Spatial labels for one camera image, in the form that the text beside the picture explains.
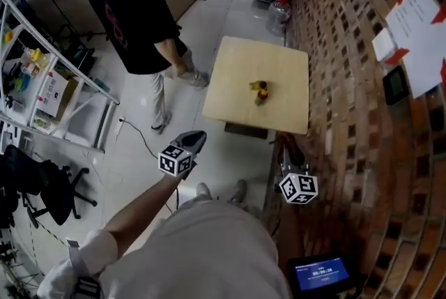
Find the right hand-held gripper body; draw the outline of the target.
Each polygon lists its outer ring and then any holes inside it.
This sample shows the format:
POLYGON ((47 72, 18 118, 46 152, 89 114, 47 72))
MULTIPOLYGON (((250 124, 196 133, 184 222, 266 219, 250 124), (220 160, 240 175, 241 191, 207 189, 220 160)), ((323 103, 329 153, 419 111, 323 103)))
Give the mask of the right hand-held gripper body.
POLYGON ((288 204, 308 204, 318 195, 318 179, 309 174, 309 164, 292 134, 276 138, 279 180, 276 192, 288 204))

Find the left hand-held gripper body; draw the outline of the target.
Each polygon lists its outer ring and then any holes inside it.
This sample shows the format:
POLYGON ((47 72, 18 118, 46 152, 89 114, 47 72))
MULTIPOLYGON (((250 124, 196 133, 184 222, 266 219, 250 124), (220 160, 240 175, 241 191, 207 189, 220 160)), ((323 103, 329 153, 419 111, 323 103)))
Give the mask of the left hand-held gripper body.
POLYGON ((158 169, 170 176, 186 179, 197 165, 195 158, 207 140, 203 130, 181 133, 158 153, 158 169))

